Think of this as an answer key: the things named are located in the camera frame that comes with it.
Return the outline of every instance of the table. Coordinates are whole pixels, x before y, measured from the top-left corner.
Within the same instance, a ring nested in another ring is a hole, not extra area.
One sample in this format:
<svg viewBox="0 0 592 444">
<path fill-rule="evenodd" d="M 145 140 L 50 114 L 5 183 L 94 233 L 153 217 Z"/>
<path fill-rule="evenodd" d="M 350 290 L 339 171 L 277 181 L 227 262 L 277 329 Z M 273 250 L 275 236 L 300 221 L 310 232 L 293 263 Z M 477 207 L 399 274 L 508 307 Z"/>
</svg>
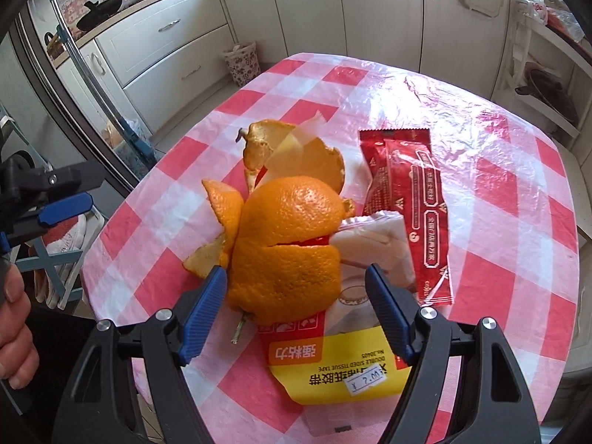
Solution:
<svg viewBox="0 0 592 444">
<path fill-rule="evenodd" d="M 297 54 L 263 73 L 193 127 L 130 194 L 90 249 L 83 267 L 98 319 L 146 320 L 197 285 L 181 266 L 219 232 L 202 178 L 246 194 L 239 128 L 265 118 L 293 124 L 320 112 L 321 135 L 346 162 L 343 196 L 361 204 L 369 174 L 361 128 L 429 127 L 449 209 L 452 320 L 492 316 L 516 353 L 541 420 L 569 351 L 578 296 L 578 245 L 569 185 L 549 138 L 521 118 L 424 75 L 332 55 Z M 184 370 L 216 442 L 374 444 L 385 423 L 310 435 L 303 407 L 266 370 L 254 326 L 238 346 L 238 314 L 223 307 L 200 357 Z M 143 366 L 138 389 L 148 396 Z M 431 440 L 454 401 L 451 365 Z"/>
</svg>

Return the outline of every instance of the red snack packet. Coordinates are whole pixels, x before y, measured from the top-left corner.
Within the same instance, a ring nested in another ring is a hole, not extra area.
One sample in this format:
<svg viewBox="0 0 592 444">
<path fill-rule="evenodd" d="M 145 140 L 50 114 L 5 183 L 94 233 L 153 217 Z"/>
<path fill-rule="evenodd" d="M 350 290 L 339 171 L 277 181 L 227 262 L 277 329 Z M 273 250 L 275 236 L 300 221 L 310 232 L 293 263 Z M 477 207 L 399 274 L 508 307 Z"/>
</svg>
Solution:
<svg viewBox="0 0 592 444">
<path fill-rule="evenodd" d="M 420 304 L 452 304 L 448 212 L 430 131 L 361 130 L 360 144 L 372 174 L 363 214 L 390 210 L 403 215 Z"/>
</svg>

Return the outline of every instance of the price tag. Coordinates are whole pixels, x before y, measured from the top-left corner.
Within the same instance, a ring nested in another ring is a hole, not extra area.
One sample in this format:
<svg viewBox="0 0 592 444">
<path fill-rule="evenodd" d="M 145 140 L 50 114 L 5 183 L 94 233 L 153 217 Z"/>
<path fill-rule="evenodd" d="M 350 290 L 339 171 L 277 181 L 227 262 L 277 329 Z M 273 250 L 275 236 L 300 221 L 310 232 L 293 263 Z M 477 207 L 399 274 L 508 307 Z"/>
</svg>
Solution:
<svg viewBox="0 0 592 444">
<path fill-rule="evenodd" d="M 347 390 L 352 396 L 357 396 L 360 393 L 380 384 L 387 380 L 387 375 L 381 369 L 380 364 L 372 364 L 368 369 L 361 373 L 349 376 L 343 382 L 347 386 Z"/>
</svg>

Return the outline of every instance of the finger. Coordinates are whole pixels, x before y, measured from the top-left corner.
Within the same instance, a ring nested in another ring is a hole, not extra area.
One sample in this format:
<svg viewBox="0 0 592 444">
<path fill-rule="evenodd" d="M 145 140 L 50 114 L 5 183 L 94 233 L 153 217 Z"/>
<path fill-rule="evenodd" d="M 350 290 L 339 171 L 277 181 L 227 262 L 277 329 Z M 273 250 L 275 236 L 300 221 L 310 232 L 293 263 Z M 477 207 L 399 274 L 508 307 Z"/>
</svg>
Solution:
<svg viewBox="0 0 592 444">
<path fill-rule="evenodd" d="M 8 384 L 10 384 L 10 387 L 12 387 L 14 390 L 26 387 L 33 379 L 38 367 L 39 354 L 37 353 L 35 346 L 33 346 L 29 351 L 29 355 L 25 359 L 25 362 L 23 362 L 23 364 L 19 367 L 16 374 L 10 378 Z"/>
<path fill-rule="evenodd" d="M 14 304 L 9 302 L 2 304 L 0 307 L 0 346 L 16 338 L 25 325 L 30 311 L 31 301 L 26 293 L 22 293 Z"/>
<path fill-rule="evenodd" d="M 16 339 L 0 349 L 0 379 L 12 377 L 33 348 L 33 335 L 27 326 L 18 333 Z"/>
<path fill-rule="evenodd" d="M 23 282 L 23 276 L 19 272 L 19 269 L 17 269 L 16 265 L 11 265 L 4 280 L 4 294 L 6 295 L 8 302 L 18 301 L 24 291 L 25 284 Z"/>
</svg>

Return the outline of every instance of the trash can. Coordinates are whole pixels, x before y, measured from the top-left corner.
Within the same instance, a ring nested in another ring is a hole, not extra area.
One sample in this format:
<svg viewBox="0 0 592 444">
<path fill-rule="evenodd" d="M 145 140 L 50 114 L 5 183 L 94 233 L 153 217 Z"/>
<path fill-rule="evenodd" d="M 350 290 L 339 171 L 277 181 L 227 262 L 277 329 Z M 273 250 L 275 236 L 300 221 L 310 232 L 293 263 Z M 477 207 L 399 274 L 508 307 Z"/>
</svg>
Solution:
<svg viewBox="0 0 592 444">
<path fill-rule="evenodd" d="M 256 44 L 235 45 L 232 49 L 222 52 L 222 58 L 228 65 L 232 79 L 239 87 L 247 85 L 261 73 L 256 53 Z"/>
</svg>

